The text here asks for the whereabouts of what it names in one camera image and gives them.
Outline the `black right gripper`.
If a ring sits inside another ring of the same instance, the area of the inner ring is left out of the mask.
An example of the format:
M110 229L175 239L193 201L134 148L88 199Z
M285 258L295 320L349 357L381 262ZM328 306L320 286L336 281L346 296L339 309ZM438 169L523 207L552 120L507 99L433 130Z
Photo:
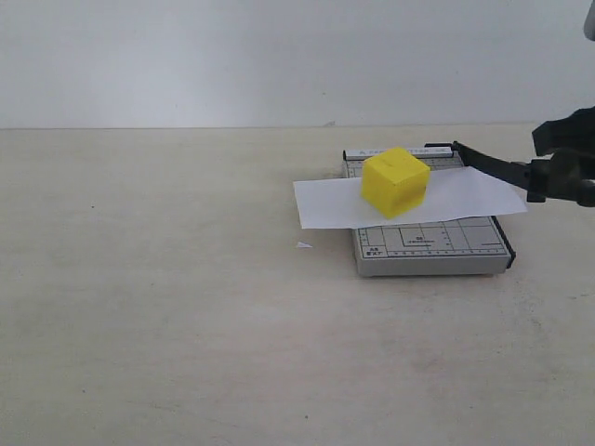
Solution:
M595 107L582 108L568 117L546 121L532 132L538 157L549 160L548 197L557 200L594 199L594 150L570 150L573 135L593 135Z

